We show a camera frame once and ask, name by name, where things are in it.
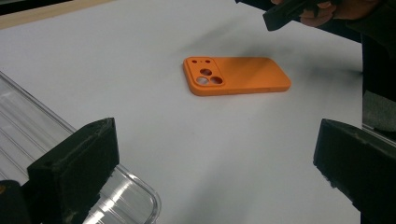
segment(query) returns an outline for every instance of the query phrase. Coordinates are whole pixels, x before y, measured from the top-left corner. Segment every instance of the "orange phone case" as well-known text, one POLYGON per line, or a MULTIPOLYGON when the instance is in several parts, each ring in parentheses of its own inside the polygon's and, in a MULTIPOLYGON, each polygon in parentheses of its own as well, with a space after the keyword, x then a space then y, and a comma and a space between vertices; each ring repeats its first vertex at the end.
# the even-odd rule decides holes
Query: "orange phone case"
POLYGON ((286 91, 291 82, 271 59, 262 57, 190 57, 184 73, 199 96, 286 91))

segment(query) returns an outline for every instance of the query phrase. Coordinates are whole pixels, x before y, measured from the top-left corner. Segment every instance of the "human hand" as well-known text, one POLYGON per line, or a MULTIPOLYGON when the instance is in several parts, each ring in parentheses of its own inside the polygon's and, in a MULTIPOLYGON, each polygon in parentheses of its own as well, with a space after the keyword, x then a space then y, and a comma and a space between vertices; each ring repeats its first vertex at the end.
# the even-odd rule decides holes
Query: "human hand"
MULTIPOLYGON (((271 0, 278 5, 283 0, 271 0)), ((300 15, 300 22, 307 26, 317 27, 331 19, 358 20, 369 15, 381 0, 343 0, 339 5, 324 2, 318 4, 318 15, 315 17, 314 11, 304 10, 300 15)))

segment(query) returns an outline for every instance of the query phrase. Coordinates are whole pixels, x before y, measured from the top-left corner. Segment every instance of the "white table surface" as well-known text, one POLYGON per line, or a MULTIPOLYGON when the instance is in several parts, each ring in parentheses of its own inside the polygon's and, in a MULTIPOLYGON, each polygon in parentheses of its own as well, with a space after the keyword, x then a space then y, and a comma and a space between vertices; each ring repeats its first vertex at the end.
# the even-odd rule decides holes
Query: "white table surface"
POLYGON ((313 165, 320 120, 361 126, 361 45, 234 0, 116 0, 0 30, 0 70, 72 126, 114 117, 161 224, 358 224, 313 165), (264 56, 281 93, 198 97, 184 58, 264 56))

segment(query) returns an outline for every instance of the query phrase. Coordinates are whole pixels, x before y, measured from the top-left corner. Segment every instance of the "camera cutout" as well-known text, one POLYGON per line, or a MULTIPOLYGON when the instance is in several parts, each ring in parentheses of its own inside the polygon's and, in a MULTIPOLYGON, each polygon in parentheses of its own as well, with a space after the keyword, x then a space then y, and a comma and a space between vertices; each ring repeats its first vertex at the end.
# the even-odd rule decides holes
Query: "camera cutout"
POLYGON ((200 85, 207 85, 207 84, 209 83, 209 80, 207 80, 206 77, 198 77, 198 78, 197 78, 197 82, 198 82, 200 85))
POLYGON ((218 84, 218 85, 222 83, 221 77, 212 77, 212 78, 210 78, 210 81, 211 81, 212 83, 218 84))
POLYGON ((202 75, 204 75, 204 76, 210 76, 210 75, 212 75, 212 71, 210 71, 210 69, 207 69, 207 68, 203 68, 203 69, 201 69, 199 72, 200 72, 202 75))

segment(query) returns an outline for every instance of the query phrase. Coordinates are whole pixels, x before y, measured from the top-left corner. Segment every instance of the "transparent plastic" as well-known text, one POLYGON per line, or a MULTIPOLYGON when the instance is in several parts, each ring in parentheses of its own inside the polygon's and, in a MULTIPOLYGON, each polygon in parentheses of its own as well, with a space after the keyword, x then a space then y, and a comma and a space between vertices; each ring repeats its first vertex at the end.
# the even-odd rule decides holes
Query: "transparent plastic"
MULTIPOLYGON (((0 180, 24 184, 26 168, 75 129, 0 72, 0 180)), ((84 223, 153 224, 161 211, 159 195, 118 165, 84 223)))

